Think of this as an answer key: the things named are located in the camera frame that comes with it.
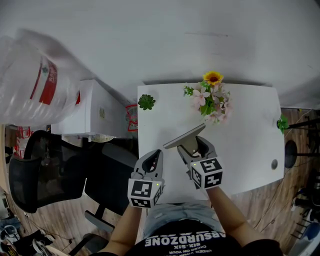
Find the white wall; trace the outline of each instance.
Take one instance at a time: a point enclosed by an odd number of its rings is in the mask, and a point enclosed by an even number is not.
[[[273,85],[283,107],[320,107],[314,0],[0,0],[1,35],[42,42],[58,65],[87,67],[129,101],[143,82],[217,70]]]

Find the flower bouquet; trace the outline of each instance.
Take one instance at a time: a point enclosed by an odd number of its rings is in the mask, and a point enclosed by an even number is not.
[[[230,92],[225,91],[223,79],[220,73],[210,71],[196,86],[184,87],[184,95],[193,97],[193,107],[213,124],[226,123],[232,112]]]

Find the jeans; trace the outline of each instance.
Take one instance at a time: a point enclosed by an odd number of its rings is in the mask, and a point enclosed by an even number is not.
[[[223,228],[216,217],[216,212],[206,203],[206,201],[194,201],[155,205],[148,211],[143,230],[143,239],[150,237],[165,224],[183,219],[196,220],[214,231],[223,232]]]

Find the person's right arm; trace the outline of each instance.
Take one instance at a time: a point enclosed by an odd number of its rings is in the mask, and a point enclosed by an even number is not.
[[[253,241],[265,239],[250,226],[239,208],[220,187],[207,189],[206,192],[225,233],[234,237],[242,247]]]

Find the white table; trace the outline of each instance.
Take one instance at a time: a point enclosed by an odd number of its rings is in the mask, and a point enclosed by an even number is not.
[[[182,203],[207,200],[205,191],[196,190],[189,180],[188,168],[177,148],[163,144],[204,122],[184,97],[185,84],[157,84],[138,87],[138,99],[149,94],[156,100],[152,110],[138,108],[139,156],[163,151],[165,188],[158,203]],[[199,134],[211,142],[225,166],[221,188],[229,195],[252,190],[284,176],[284,136],[277,128],[281,115],[275,88],[246,84],[226,84],[230,91],[233,113],[228,124],[206,123]],[[277,168],[272,169],[272,161]]]

